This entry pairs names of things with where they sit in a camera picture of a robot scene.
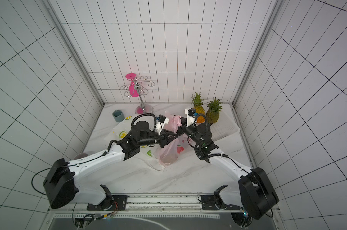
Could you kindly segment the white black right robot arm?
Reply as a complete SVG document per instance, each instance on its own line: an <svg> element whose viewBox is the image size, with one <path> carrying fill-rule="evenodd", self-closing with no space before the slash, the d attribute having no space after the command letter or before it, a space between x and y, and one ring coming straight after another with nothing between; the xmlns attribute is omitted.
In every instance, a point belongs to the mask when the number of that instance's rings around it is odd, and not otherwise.
<svg viewBox="0 0 347 230"><path fill-rule="evenodd" d="M273 211L279 198L262 168L245 166L224 153L212 140L210 128L205 124L184 125L177 133L192 140L194 152L201 161L220 168L235 181L234 186L222 185L216 189L211 199L202 197L206 209L233 207L243 210L246 218L254 219Z"/></svg>

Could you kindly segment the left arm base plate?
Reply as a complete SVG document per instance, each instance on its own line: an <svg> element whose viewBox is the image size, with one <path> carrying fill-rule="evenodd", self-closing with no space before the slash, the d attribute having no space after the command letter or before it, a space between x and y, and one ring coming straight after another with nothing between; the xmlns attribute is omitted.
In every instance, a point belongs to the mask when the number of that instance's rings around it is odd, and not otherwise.
<svg viewBox="0 0 347 230"><path fill-rule="evenodd" d="M126 209L127 195L107 196L100 204L88 204L88 211L123 211Z"/></svg>

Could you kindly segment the pink plastic bag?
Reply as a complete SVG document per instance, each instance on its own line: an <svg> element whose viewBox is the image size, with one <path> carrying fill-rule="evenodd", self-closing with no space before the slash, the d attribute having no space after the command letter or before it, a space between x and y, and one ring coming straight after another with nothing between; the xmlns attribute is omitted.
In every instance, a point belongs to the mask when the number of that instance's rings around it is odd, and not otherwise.
<svg viewBox="0 0 347 230"><path fill-rule="evenodd" d="M169 119L169 122L164 126L164 129L169 132L177 134L178 131L183 131L182 129L186 126L182 124L184 119L181 116L171 115L165 112L165 117ZM180 154L191 150L190 144L192 143L192 140L184 133L178 136L168 135L168 144L158 152L160 164L165 167L172 165L177 161Z"/></svg>

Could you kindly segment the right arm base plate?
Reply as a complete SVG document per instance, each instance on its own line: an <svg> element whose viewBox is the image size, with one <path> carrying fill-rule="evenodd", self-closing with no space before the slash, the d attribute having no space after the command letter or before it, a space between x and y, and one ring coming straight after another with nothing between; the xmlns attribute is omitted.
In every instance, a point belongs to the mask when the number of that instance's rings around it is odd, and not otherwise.
<svg viewBox="0 0 347 230"><path fill-rule="evenodd" d="M202 205L203 210L219 211L219 210L240 210L241 208L236 205L225 204L219 195L200 195L198 201Z"/></svg>

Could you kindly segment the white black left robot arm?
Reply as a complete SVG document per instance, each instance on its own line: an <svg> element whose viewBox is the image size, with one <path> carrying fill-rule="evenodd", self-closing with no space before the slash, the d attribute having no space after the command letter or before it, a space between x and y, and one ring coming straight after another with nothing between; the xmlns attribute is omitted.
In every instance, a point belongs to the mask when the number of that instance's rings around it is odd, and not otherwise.
<svg viewBox="0 0 347 230"><path fill-rule="evenodd" d="M57 160L43 182L51 208L59 209L70 203L99 205L110 195L100 178L113 166L138 154L142 146L164 147L177 138L174 132L152 131L146 121L139 121L123 139L112 140L106 150L69 162Z"/></svg>

